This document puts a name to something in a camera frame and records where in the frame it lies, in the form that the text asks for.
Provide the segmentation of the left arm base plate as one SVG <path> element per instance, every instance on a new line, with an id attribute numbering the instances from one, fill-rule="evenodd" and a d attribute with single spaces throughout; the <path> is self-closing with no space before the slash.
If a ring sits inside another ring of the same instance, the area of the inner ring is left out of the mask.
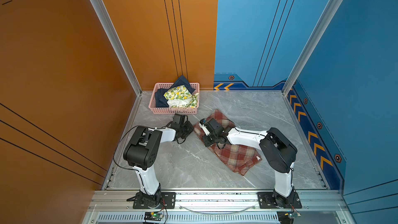
<path id="1" fill-rule="evenodd" d="M 138 192 L 135 196 L 134 209 L 156 209 L 165 207 L 174 209 L 176 202 L 176 192 L 160 192 L 153 196 Z"/>

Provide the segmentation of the red plaid skirt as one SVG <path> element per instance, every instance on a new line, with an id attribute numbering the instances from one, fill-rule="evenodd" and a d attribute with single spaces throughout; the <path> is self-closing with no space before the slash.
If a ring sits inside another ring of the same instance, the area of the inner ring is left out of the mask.
<path id="1" fill-rule="evenodd" d="M 235 127 L 235 123 L 227 118 L 220 110 L 215 110 L 206 120 L 214 118 L 222 127 Z M 194 132 L 204 143 L 204 131 L 200 128 L 199 122 L 194 126 Z M 219 149 L 216 144 L 207 147 L 221 162 L 223 162 L 232 172 L 244 176 L 254 165 L 262 161 L 261 155 L 255 148 L 243 145 L 227 144 L 223 149 Z"/>

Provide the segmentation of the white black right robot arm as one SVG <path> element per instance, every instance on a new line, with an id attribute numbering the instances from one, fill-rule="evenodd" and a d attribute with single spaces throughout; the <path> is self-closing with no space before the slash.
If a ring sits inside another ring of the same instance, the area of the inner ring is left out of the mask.
<path id="1" fill-rule="evenodd" d="M 275 172 L 273 204 L 278 208 L 292 208 L 296 202 L 293 171 L 297 148 L 277 129 L 249 131 L 239 128 L 211 127 L 200 124 L 205 144 L 243 145 L 260 149 Z"/>

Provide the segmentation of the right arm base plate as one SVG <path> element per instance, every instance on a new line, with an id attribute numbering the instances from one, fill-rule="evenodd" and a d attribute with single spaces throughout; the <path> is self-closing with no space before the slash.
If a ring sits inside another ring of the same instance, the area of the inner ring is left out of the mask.
<path id="1" fill-rule="evenodd" d="M 298 193 L 293 190 L 287 197 L 283 197 L 277 192 L 258 192 L 258 201 L 261 209 L 301 209 L 302 203 Z"/>

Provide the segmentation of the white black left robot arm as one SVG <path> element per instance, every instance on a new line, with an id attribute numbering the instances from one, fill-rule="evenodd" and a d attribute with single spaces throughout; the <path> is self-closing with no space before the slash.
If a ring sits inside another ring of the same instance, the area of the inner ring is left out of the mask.
<path id="1" fill-rule="evenodd" d="M 160 144 L 186 140 L 193 132 L 193 125 L 186 121 L 181 125 L 150 128 L 139 125 L 127 143 L 123 159 L 128 163 L 128 170 L 133 170 L 140 183 L 140 190 L 134 197 L 138 207 L 156 208 L 161 204 L 161 184 L 153 168 Z"/>

